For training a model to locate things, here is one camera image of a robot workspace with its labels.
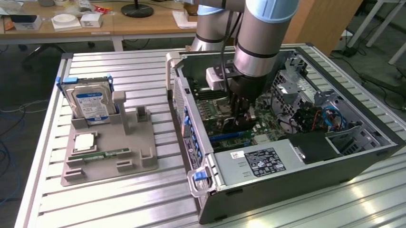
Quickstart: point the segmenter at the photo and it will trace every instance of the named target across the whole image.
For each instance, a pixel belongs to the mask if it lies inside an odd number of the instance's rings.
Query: hard drive label
[[[100,121],[109,118],[106,104],[102,103],[102,93],[78,94],[76,99],[84,118],[90,121]]]
[[[286,170],[274,148],[250,152],[245,155],[257,177]]]

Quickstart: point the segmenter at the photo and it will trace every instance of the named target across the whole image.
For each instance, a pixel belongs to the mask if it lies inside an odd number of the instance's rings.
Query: table leg
[[[401,58],[401,56],[404,55],[405,52],[406,52],[406,43],[404,44],[404,46],[401,47],[401,49],[393,56],[392,60],[389,60],[390,65],[393,65],[398,61],[398,59]]]
[[[113,36],[114,42],[114,51],[125,51],[123,50],[123,36]]]
[[[381,9],[381,6],[384,4],[384,1],[382,0],[378,0],[373,10],[370,11],[369,15],[368,15],[368,18],[365,19],[365,21],[362,22],[362,25],[360,26],[360,29],[357,30],[357,33],[354,34],[352,40],[350,40],[350,43],[349,43],[349,48],[352,48],[361,36],[361,34],[364,33],[364,30],[366,30],[366,27],[370,23],[370,21],[373,20],[373,17],[376,16],[378,10]]]
[[[392,13],[388,15],[388,17],[386,17],[384,23],[381,24],[381,26],[380,26],[377,32],[374,33],[372,39],[370,39],[369,42],[368,42],[368,47],[373,46],[373,44],[374,44],[377,38],[380,37],[381,33],[384,32],[384,30],[385,30],[388,24],[389,24],[389,23],[392,22],[392,20],[394,19],[396,15],[397,15],[397,13],[400,12],[400,10],[401,10],[401,8],[404,7],[404,5],[405,5],[405,1],[404,1],[404,2],[400,2],[398,6],[394,8],[394,10],[392,11]]]

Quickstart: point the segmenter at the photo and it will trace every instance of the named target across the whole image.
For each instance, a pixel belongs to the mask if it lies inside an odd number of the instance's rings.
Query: white cable
[[[14,112],[24,112],[24,108],[27,108],[28,106],[31,106],[31,105],[34,105],[34,104],[39,104],[39,103],[42,103],[42,102],[48,102],[50,100],[38,100],[38,101],[34,101],[34,102],[30,102],[30,103],[27,103],[27,104],[23,104],[22,106],[20,106],[20,108],[18,108],[18,109],[14,109],[14,110],[3,110],[3,109],[0,109],[0,112],[3,112],[3,113],[14,113]],[[40,109],[40,110],[35,110],[35,111],[26,111],[26,113],[39,113],[39,112],[43,112],[43,111],[46,111],[47,110],[47,108],[44,108],[44,109]]]

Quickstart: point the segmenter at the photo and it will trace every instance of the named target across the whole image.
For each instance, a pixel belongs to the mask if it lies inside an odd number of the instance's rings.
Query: red package
[[[95,11],[102,14],[109,13],[109,11],[111,11],[111,10],[113,10],[111,8],[103,8],[103,7],[95,5]]]

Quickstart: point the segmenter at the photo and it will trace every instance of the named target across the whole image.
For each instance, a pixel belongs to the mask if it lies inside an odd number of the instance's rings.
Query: white box
[[[100,28],[103,23],[102,15],[99,13],[84,14],[80,19],[82,27]]]
[[[348,30],[342,32],[342,37],[336,45],[334,51],[344,51],[346,44],[350,43],[350,39],[353,38],[353,33]]]
[[[43,20],[39,15],[11,15],[16,30],[39,30]]]
[[[52,21],[55,32],[82,29],[80,22],[74,15],[70,15],[70,14],[56,15],[51,19],[51,21]]]

